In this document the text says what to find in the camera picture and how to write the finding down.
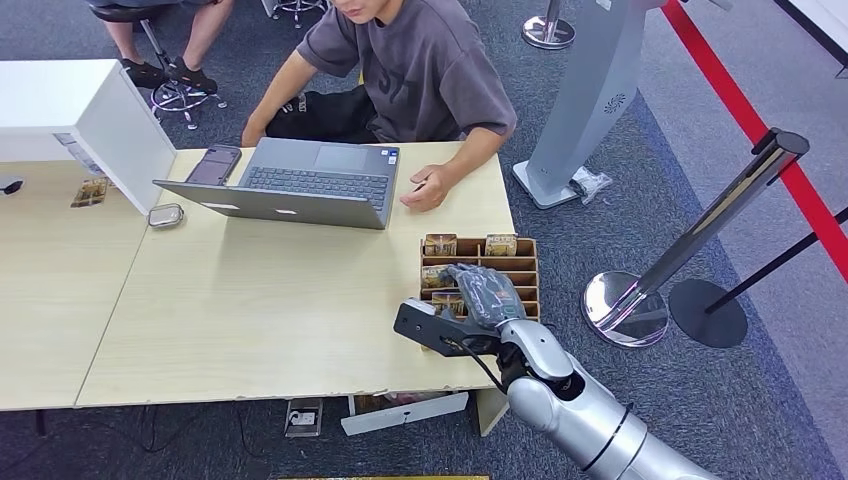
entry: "black round base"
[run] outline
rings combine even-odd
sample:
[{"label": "black round base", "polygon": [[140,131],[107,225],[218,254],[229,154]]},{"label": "black round base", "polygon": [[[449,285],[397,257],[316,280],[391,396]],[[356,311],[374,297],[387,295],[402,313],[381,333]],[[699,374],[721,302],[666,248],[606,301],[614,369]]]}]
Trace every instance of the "black round base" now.
[{"label": "black round base", "polygon": [[668,309],[677,326],[692,340],[708,347],[730,348],[748,333],[748,318],[736,299],[712,314],[704,310],[727,291],[705,280],[685,280],[671,289]]}]

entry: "laptop touchpad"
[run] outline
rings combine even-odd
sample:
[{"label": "laptop touchpad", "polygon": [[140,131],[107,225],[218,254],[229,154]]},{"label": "laptop touchpad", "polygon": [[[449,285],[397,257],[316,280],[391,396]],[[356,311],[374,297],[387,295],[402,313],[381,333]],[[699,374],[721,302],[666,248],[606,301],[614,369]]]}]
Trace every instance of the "laptop touchpad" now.
[{"label": "laptop touchpad", "polygon": [[362,170],[368,157],[364,148],[334,147],[322,145],[315,158],[316,169],[326,170]]}]

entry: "laptop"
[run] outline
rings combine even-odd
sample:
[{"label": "laptop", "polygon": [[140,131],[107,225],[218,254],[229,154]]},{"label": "laptop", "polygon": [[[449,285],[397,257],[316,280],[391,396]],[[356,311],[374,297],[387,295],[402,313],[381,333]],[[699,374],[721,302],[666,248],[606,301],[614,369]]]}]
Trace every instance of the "laptop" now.
[{"label": "laptop", "polygon": [[237,187],[153,183],[230,217],[385,229],[397,147],[263,138]]}]

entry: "white shelf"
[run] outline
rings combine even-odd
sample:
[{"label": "white shelf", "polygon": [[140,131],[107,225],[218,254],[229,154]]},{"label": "white shelf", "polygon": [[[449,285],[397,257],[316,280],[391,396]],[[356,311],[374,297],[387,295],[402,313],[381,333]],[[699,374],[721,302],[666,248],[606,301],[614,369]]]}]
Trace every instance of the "white shelf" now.
[{"label": "white shelf", "polygon": [[848,0],[789,0],[831,40],[848,52]]},{"label": "white shelf", "polygon": [[176,150],[117,60],[0,62],[0,105],[0,162],[86,157],[139,212],[156,205]]}]

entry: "light wood tabletop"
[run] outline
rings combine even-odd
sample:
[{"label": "light wood tabletop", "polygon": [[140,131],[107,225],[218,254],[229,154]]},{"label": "light wood tabletop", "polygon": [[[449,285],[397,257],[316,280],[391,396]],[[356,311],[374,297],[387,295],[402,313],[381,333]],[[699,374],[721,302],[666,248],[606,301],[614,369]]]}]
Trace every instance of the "light wood tabletop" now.
[{"label": "light wood tabletop", "polygon": [[[145,235],[77,406],[491,387],[470,359],[423,352],[392,330],[418,293],[425,234],[514,231],[497,158],[436,210],[398,201],[413,173],[459,145],[401,147],[386,231],[228,218],[163,192],[186,220]],[[202,154],[180,152],[170,178],[185,179]]]},{"label": "light wood tabletop", "polygon": [[147,222],[113,189],[70,208],[76,161],[0,163],[8,176],[25,183],[0,194],[0,409],[70,407]]}]

